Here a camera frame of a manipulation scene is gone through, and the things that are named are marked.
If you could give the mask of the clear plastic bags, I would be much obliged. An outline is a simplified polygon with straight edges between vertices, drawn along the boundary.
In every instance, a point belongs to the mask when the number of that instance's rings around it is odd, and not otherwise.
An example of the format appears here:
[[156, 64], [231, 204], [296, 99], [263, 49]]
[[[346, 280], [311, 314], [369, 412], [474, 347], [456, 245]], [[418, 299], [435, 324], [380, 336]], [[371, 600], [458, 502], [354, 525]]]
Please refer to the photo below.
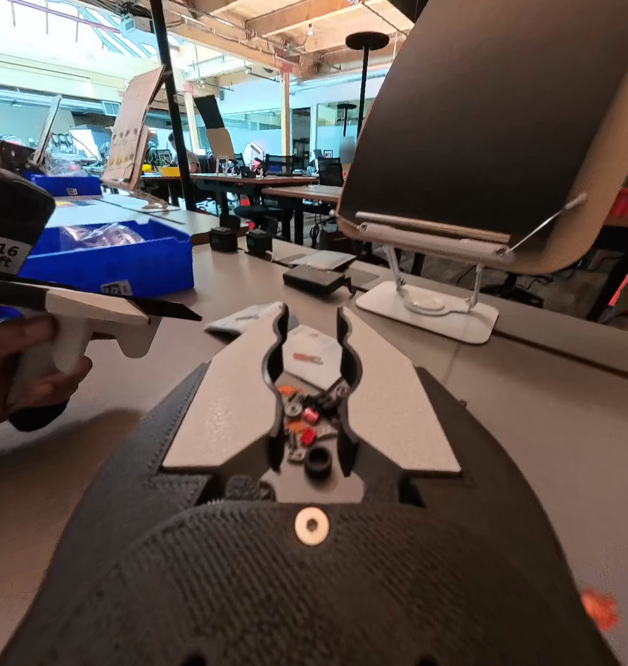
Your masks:
[[60, 251], [138, 245], [144, 241], [138, 232], [120, 222], [60, 228]]

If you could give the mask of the wooden office desk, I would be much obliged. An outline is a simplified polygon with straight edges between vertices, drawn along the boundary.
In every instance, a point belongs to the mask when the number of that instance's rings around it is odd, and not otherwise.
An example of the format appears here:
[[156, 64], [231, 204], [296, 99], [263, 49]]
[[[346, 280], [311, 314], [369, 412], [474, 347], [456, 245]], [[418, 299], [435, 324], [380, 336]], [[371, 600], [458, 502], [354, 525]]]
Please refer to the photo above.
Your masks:
[[330, 214], [336, 208], [342, 187], [301, 185], [263, 188], [262, 197], [276, 202], [281, 211], [282, 238], [296, 245], [304, 244], [304, 214]]
[[317, 177], [268, 174], [263, 177], [242, 177], [234, 174], [197, 173], [190, 174], [190, 181], [195, 190], [214, 193], [219, 199], [219, 207], [227, 203], [226, 193], [246, 196], [253, 199], [261, 196], [268, 188], [294, 188], [307, 185], [318, 185]]

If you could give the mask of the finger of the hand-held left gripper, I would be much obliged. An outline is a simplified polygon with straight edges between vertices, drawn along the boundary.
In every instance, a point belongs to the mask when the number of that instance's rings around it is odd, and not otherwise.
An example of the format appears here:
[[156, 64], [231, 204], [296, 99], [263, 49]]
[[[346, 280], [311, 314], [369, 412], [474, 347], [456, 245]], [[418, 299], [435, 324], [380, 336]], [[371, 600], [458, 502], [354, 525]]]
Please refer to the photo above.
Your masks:
[[200, 322], [184, 304], [154, 298], [95, 294], [63, 287], [45, 289], [45, 310], [59, 324], [101, 321], [148, 326], [164, 318]]
[[115, 340], [124, 356], [138, 359], [149, 352], [159, 327], [159, 322], [147, 325], [96, 322], [93, 325], [93, 338]]

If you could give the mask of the black brown board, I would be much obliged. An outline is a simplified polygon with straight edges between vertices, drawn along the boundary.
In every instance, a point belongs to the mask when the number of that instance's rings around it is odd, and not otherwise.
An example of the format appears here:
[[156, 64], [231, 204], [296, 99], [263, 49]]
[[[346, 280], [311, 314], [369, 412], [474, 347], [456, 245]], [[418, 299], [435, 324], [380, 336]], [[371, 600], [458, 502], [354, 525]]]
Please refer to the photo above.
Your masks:
[[199, 96], [193, 99], [193, 103], [203, 120], [211, 153], [216, 161], [224, 163], [234, 160], [233, 143], [221, 116], [217, 98], [214, 95]]

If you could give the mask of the lego instruction booklet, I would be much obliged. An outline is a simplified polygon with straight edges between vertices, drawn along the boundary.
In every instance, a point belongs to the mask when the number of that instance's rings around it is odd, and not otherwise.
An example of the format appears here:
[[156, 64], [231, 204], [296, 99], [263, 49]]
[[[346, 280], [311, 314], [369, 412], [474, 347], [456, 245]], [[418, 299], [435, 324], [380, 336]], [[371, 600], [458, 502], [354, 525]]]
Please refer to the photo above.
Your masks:
[[[278, 302], [255, 304], [204, 325], [211, 334], [237, 337], [275, 310]], [[287, 340], [283, 346], [284, 371], [303, 382], [328, 390], [341, 379], [342, 347], [336, 338], [300, 324], [289, 316]]]

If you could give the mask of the black floor lamp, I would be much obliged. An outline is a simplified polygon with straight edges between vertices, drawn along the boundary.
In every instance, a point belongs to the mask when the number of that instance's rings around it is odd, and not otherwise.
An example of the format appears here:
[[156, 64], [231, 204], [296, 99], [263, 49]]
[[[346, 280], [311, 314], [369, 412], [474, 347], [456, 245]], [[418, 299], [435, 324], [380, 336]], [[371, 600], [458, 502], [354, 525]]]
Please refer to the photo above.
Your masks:
[[389, 35], [378, 31], [359, 31], [345, 38], [345, 45], [353, 51], [362, 52], [362, 72], [360, 83], [359, 118], [356, 130], [356, 139], [359, 139], [366, 103], [367, 75], [369, 55], [372, 51], [378, 51], [388, 46]]

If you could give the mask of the large black lego tyre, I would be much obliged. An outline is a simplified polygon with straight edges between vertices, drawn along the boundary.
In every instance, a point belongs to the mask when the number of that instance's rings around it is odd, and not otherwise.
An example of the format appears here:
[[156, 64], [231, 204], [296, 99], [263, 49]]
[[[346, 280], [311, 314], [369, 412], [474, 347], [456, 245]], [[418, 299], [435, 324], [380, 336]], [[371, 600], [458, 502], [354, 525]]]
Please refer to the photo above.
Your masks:
[[310, 447], [304, 457], [304, 470], [310, 479], [329, 478], [333, 469], [333, 454], [322, 445]]

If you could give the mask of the small blue plastic bin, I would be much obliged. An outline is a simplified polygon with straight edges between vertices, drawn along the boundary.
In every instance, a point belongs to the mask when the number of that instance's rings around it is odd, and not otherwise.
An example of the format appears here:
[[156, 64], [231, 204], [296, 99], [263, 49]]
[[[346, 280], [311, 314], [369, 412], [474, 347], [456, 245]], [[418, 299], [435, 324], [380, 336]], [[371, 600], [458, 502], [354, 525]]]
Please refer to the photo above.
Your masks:
[[94, 176], [50, 176], [36, 172], [24, 172], [24, 177], [56, 198], [100, 197], [103, 195], [101, 181]]

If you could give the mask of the pile of lego pieces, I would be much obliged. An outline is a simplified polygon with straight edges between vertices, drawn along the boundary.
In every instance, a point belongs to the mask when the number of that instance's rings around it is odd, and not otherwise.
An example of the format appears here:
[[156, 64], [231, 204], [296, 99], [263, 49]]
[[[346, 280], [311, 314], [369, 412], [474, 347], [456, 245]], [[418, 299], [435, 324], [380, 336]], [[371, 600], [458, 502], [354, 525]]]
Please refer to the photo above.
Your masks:
[[277, 390], [283, 403], [287, 462], [302, 464], [310, 448], [335, 445], [341, 428], [341, 402], [349, 393], [346, 381], [339, 379], [316, 393], [291, 384], [280, 384]]

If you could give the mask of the black power adapter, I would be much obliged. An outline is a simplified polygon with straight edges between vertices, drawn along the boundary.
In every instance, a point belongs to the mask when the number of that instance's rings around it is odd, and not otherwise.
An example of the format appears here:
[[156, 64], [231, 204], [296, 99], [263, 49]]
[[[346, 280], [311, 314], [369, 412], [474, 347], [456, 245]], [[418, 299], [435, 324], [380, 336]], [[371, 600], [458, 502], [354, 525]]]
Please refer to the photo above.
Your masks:
[[347, 277], [340, 272], [323, 270], [308, 264], [297, 264], [283, 274], [286, 286], [316, 296], [327, 297], [348, 286]]

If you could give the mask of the large blue plastic bin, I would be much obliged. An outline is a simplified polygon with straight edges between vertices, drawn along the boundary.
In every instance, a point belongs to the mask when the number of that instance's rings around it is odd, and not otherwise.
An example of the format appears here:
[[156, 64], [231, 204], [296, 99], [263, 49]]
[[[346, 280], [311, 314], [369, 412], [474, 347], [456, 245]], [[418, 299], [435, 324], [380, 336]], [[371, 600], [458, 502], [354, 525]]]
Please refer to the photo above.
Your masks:
[[60, 228], [47, 228], [19, 276], [85, 292], [156, 298], [194, 287], [188, 234], [150, 220], [120, 222], [138, 232], [138, 245], [60, 251]]

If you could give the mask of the black pillar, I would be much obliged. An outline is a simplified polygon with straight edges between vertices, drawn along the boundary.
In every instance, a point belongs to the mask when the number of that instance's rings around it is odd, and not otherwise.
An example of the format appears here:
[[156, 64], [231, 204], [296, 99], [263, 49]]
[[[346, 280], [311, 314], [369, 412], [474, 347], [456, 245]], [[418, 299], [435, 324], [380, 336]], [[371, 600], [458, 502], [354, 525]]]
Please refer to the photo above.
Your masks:
[[187, 148], [185, 146], [181, 113], [177, 101], [174, 68], [171, 61], [171, 49], [168, 40], [168, 31], [165, 22], [162, 1], [149, 1], [149, 8], [152, 15], [154, 34], [157, 39], [157, 49], [160, 56], [160, 62], [165, 69], [164, 86], [171, 118], [171, 128], [174, 134], [177, 156], [179, 158], [179, 169], [181, 173], [180, 181], [183, 197], [185, 199], [185, 208], [188, 211], [197, 212], [195, 192], [190, 181], [190, 172], [188, 170], [187, 158], [185, 154]]

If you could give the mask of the cardboard sign with stand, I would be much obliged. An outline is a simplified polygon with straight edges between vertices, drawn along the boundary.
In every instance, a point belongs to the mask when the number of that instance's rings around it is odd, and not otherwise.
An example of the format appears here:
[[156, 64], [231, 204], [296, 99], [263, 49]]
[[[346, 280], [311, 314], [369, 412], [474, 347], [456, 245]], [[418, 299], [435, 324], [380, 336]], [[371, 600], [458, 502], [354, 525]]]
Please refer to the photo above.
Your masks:
[[146, 204], [143, 212], [157, 209], [166, 212], [177, 203], [171, 191], [171, 200], [167, 203], [165, 199], [139, 188], [150, 134], [145, 118], [166, 77], [171, 73], [170, 67], [162, 65], [131, 79], [113, 126], [110, 153], [101, 177], [103, 185], [144, 200]]

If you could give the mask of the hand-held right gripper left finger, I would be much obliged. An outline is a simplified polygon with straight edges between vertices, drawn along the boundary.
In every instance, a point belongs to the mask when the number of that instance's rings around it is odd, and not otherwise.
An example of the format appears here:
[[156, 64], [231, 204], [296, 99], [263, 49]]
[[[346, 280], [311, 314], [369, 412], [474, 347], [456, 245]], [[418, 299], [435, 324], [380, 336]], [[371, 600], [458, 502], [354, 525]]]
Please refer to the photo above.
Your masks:
[[279, 472], [285, 457], [283, 373], [289, 309], [276, 302], [209, 362], [162, 461], [181, 473]]

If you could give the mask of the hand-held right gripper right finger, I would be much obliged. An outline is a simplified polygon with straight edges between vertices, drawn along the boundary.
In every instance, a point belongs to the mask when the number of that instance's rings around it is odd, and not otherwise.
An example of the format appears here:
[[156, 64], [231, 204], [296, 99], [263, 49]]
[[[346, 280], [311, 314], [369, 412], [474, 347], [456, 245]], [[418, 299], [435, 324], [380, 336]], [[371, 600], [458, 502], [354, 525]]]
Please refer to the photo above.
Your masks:
[[337, 456], [344, 476], [458, 477], [454, 454], [412, 361], [350, 308], [336, 313], [341, 378]]

